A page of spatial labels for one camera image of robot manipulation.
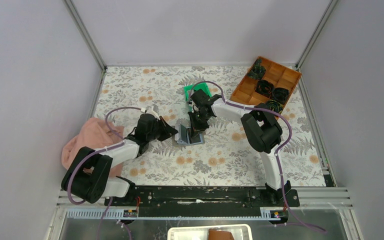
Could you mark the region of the grey blue card holder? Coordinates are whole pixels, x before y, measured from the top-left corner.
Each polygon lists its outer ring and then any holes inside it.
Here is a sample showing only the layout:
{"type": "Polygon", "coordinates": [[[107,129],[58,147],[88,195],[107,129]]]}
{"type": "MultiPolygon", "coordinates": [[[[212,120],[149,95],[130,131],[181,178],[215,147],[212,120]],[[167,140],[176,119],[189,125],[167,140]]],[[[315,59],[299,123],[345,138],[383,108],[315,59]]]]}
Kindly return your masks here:
{"type": "Polygon", "coordinates": [[[177,124],[174,128],[178,131],[178,133],[174,135],[173,140],[179,146],[194,146],[205,143],[204,135],[202,133],[192,137],[190,126],[177,124]]]}

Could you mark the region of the green plastic bin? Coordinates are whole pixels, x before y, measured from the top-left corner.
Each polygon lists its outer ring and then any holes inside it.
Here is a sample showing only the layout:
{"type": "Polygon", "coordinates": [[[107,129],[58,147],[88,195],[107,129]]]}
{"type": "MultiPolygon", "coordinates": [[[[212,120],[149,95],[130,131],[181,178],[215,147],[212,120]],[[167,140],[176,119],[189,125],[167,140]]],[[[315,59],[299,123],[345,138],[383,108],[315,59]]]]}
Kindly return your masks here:
{"type": "Polygon", "coordinates": [[[185,100],[188,105],[190,105],[190,95],[192,95],[194,92],[198,90],[202,90],[207,96],[211,97],[212,94],[210,92],[210,89],[206,83],[199,83],[195,87],[194,85],[187,85],[183,87],[183,92],[185,94],[185,100]]]}

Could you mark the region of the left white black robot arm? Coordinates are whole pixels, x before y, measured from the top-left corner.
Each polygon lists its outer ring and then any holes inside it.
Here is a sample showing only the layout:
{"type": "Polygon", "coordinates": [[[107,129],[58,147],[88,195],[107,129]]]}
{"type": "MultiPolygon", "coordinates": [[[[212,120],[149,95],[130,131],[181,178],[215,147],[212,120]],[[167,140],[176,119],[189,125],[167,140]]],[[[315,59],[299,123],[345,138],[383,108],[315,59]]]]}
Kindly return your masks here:
{"type": "Polygon", "coordinates": [[[67,192],[72,204],[94,204],[100,198],[116,198],[124,206],[134,202],[136,185],[124,177],[111,177],[110,171],[143,155],[150,142],[163,142],[178,133],[154,108],[153,105],[138,108],[141,115],[137,125],[126,137],[110,128],[120,142],[102,148],[84,146],[79,149],[61,182],[61,188],[67,192]]]}

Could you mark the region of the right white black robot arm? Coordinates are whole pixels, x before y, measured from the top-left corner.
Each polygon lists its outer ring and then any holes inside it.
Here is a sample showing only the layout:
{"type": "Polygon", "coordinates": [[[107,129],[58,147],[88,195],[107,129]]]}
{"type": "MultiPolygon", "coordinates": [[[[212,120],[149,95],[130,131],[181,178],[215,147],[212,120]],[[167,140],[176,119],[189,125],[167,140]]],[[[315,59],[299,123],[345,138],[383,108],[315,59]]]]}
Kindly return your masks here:
{"type": "Polygon", "coordinates": [[[281,205],[286,199],[286,190],[290,184],[281,179],[279,162],[268,154],[281,143],[283,130],[277,122],[274,112],[264,103],[257,106],[227,101],[220,94],[207,95],[203,90],[192,90],[187,103],[191,127],[189,136],[194,138],[209,128],[210,118],[220,117],[242,124],[250,146],[260,153],[265,170],[267,201],[273,206],[281,205]]]}

